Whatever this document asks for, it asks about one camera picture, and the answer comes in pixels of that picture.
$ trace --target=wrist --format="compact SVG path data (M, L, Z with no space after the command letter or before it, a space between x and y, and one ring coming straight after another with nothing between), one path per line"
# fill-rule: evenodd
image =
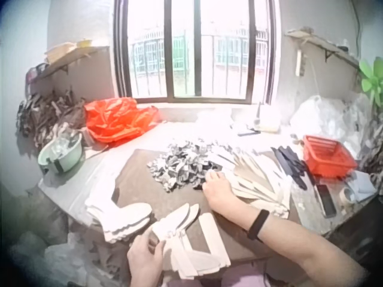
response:
M235 200L232 200L231 204L228 204L228 208L222 215L229 221L232 221L248 231L254 220L258 217L259 212L260 210L254 206L251 206L236 197Z
M147 278L132 277L130 281L130 287L156 287L156 283L152 283Z

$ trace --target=shelf bracket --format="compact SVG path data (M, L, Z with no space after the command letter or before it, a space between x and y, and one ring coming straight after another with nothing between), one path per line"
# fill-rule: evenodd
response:
M69 72L68 72L68 65L62 66L62 67L60 68L60 70L66 72L66 75L69 75Z
M325 62L327 63L327 60L329 59L329 57L331 57L335 53L336 53L335 51L329 51L327 49L324 49L324 60L325 60Z

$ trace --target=red plastic bag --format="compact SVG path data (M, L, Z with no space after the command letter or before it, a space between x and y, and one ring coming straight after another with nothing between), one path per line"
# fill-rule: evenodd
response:
M151 106L138 109L131 97L96 100L85 105L86 126L98 141L111 143L129 141L143 135L158 122L159 111Z

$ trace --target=wall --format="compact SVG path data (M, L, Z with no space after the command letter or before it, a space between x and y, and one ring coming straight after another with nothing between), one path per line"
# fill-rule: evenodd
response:
M48 18L47 49L64 43L92 39L94 44L109 45L113 0L52 0ZM68 74L52 76L55 89L72 88L77 99L88 101L114 96L109 50L82 58L69 66Z
M290 29L304 26L314 28L315 34L334 43L347 39L350 52L356 50L356 20L349 0L280 0L281 11L281 63L279 83L274 104L281 111L283 122L288 122L299 105L312 95L346 99L354 88L355 69L331 57L325 63L324 51L306 44L303 48L309 60L303 78L295 76L297 42L284 36Z
M31 142L16 135L16 114L25 99L25 74L44 60L49 6L50 0L12 0L1 12L0 169L2 184L14 195L25 194L42 176Z
M358 0L361 23L361 58L371 65L375 57L383 57L383 1Z

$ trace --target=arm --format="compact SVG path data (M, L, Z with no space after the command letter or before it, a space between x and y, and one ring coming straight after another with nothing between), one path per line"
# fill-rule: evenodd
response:
M233 193L223 173L210 172L203 192L212 210L249 230L259 215ZM268 247L300 265L318 286L356 286L366 272L347 254L294 222L270 215L258 237Z

